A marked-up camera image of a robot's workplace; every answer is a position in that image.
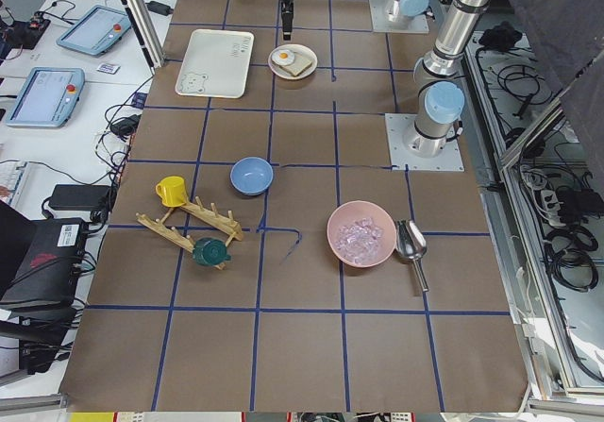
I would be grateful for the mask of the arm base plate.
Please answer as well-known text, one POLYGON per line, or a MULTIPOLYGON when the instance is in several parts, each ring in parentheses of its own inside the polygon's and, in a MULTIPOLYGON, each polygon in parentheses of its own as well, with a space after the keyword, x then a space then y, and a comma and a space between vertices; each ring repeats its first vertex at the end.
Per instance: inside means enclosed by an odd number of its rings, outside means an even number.
POLYGON ((415 114, 386 113, 385 127, 391 166, 395 170, 463 172, 459 141, 453 131, 440 139, 422 136, 415 128, 415 114))
POLYGON ((369 0, 374 32, 428 34, 428 0, 369 0))

